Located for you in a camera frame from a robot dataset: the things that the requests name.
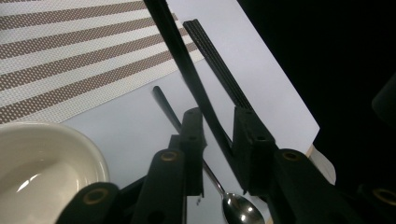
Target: bowl rim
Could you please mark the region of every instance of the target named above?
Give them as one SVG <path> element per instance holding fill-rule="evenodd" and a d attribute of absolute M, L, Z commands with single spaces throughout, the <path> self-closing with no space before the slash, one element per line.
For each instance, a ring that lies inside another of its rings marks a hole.
<path fill-rule="evenodd" d="M 93 155 L 94 159 L 98 163 L 100 163 L 100 166 L 102 168 L 101 171 L 103 172 L 101 177 L 103 179 L 98 179 L 98 181 L 109 182 L 109 171 L 105 157 L 102 154 L 102 151 L 89 137 L 87 137 L 84 133 L 81 133 L 72 127 L 50 121 L 34 121 L 34 120 L 15 121 L 15 122 L 1 124 L 0 136 L 5 132 L 12 132 L 18 129 L 27 129 L 27 128 L 33 129 L 37 127 L 50 129 L 60 133 L 66 133 L 70 136 L 77 138 L 77 140 L 81 142 L 87 150 L 89 150 L 90 154 Z"/>

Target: spoon bowl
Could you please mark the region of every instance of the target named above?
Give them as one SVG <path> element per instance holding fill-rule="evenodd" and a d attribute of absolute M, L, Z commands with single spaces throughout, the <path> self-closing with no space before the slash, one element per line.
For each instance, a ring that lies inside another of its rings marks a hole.
<path fill-rule="evenodd" d="M 225 193 L 222 196 L 222 207 L 229 224 L 265 224 L 259 209 L 238 194 Z"/>

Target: spoon handle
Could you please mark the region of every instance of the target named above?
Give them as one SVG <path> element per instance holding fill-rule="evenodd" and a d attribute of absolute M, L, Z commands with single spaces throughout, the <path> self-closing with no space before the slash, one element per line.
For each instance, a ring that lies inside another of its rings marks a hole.
<path fill-rule="evenodd" d="M 216 189 L 218 189 L 219 193 L 221 194 L 221 197 L 225 195 L 225 190 L 216 178 L 215 174 L 213 174 L 212 170 L 209 168 L 209 166 L 206 164 L 206 161 L 204 160 L 204 170 L 206 171 L 207 175 L 209 176 L 210 180 L 212 180 L 213 184 L 215 184 Z"/>
<path fill-rule="evenodd" d="M 171 120 L 171 122 L 175 126 L 177 132 L 180 133 L 181 123 L 178 120 L 178 118 L 175 114 L 175 111 L 172 109 L 172 106 L 169 104 L 168 100 L 166 99 L 165 95 L 163 94 L 163 91 L 161 90 L 161 88 L 159 86 L 155 86 L 152 91 L 154 93 L 155 99 L 157 100 L 161 109 L 165 113 L 166 117 L 168 117 Z M 206 171 L 207 175 L 212 180 L 213 184 L 215 184 L 215 186 L 218 189 L 221 196 L 223 196 L 225 194 L 224 188 L 221 186 L 221 184 L 218 181 L 218 179 L 216 178 L 215 174 L 213 174 L 212 170 L 206 164 L 205 160 L 203 161 L 203 166 L 204 166 L 204 170 Z"/>

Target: black background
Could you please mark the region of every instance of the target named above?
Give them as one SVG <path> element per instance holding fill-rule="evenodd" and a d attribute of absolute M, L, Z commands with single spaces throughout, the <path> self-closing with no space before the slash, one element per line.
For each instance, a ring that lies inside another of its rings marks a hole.
<path fill-rule="evenodd" d="M 396 72 L 392 1 L 239 0 L 320 126 L 336 187 L 396 185 L 396 131 L 371 107 Z"/>

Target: spoon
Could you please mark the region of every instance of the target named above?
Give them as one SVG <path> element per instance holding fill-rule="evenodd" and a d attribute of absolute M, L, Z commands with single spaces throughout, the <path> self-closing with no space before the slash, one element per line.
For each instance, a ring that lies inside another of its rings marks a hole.
<path fill-rule="evenodd" d="M 180 132 L 181 123 L 161 88 L 156 86 L 153 92 L 165 115 L 171 120 L 177 131 Z M 223 214 L 229 224 L 265 224 L 262 214 L 253 203 L 238 194 L 226 192 L 205 160 L 203 161 L 203 167 L 221 195 Z"/>

